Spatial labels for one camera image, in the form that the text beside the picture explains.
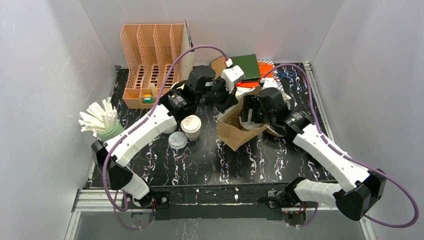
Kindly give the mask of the stack of paper cups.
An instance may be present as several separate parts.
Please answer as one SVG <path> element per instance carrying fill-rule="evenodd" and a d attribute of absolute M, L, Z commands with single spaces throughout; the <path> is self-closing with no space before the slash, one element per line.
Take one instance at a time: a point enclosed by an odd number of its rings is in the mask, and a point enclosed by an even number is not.
<path fill-rule="evenodd" d="M 173 94 L 182 94 L 184 92 L 185 83 L 185 80 L 174 83 L 169 92 Z"/>

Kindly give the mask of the tan paper bag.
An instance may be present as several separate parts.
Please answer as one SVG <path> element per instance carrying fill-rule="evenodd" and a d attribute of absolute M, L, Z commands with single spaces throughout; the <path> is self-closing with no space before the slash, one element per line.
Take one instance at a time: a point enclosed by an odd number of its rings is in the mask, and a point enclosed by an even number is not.
<path fill-rule="evenodd" d="M 240 122 L 243 109 L 244 97 L 256 95 L 262 89 L 261 86 L 253 88 L 249 92 L 237 96 L 238 104 L 230 107 L 217 117 L 217 136 L 228 145 L 234 152 L 243 144 L 247 143 L 267 129 L 264 124 L 254 128 L 245 128 Z"/>

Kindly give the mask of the single paper cup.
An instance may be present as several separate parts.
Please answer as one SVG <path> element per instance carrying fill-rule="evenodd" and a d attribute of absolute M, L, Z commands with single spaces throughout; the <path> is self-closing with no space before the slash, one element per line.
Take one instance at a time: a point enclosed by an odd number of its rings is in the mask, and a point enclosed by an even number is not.
<path fill-rule="evenodd" d="M 199 138 L 201 126 L 202 121 L 196 115 L 189 115 L 184 118 L 180 123 L 182 131 L 185 133 L 186 137 L 191 141 L 197 140 Z"/>

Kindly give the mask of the cardboard two-cup carrier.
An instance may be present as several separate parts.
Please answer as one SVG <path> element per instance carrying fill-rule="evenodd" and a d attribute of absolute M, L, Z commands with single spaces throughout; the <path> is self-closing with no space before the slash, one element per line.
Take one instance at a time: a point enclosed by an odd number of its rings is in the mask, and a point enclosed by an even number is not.
<path fill-rule="evenodd" d="M 284 126 L 278 124 L 265 124 L 265 126 L 267 127 L 267 131 L 276 137 L 285 137 L 287 135 L 287 130 Z"/>

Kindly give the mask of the single white lid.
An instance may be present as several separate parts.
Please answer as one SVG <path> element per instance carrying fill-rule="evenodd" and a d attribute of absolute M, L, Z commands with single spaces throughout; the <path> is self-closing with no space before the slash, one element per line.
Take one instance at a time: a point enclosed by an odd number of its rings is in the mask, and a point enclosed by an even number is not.
<path fill-rule="evenodd" d="M 189 115 L 184 118 L 181 123 L 181 129 L 188 133 L 194 133 L 200 130 L 202 121 L 196 115 Z"/>

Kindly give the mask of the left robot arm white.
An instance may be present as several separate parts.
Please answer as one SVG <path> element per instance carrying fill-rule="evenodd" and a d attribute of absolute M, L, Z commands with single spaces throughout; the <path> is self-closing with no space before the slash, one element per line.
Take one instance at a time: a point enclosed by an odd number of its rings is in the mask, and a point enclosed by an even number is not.
<path fill-rule="evenodd" d="M 107 140 L 96 140 L 91 145 L 97 169 L 103 177 L 103 186 L 122 190 L 134 200 L 151 195 L 147 182 L 128 168 L 130 160 L 142 148 L 165 131 L 177 126 L 183 119 L 194 115 L 200 105 L 214 105 L 221 112 L 236 105 L 236 83 L 245 77 L 243 70 L 234 65 L 216 77 L 206 65 L 195 67 L 187 80 L 175 83 L 136 123 Z"/>

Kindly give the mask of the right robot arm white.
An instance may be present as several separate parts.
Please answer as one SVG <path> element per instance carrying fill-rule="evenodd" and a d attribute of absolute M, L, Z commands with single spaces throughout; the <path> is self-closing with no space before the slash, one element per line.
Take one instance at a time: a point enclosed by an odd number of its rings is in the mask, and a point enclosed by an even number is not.
<path fill-rule="evenodd" d="M 306 151 L 337 180 L 336 183 L 297 177 L 269 197 L 270 206 L 316 202 L 336 207 L 347 218 L 359 221 L 382 197 L 386 180 L 363 166 L 347 160 L 341 150 L 333 151 L 331 141 L 317 130 L 313 118 L 301 110 L 291 110 L 275 87 L 257 94 L 243 94 L 242 122 L 264 124 L 289 143 Z"/>

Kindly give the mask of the green paper cup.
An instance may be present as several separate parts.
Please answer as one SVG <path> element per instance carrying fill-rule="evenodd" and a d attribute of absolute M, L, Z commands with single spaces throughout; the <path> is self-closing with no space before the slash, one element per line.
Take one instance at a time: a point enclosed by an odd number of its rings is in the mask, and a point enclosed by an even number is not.
<path fill-rule="evenodd" d="M 246 131 L 253 131 L 262 127 L 261 123 L 254 123 L 252 121 L 240 121 L 240 125 Z"/>

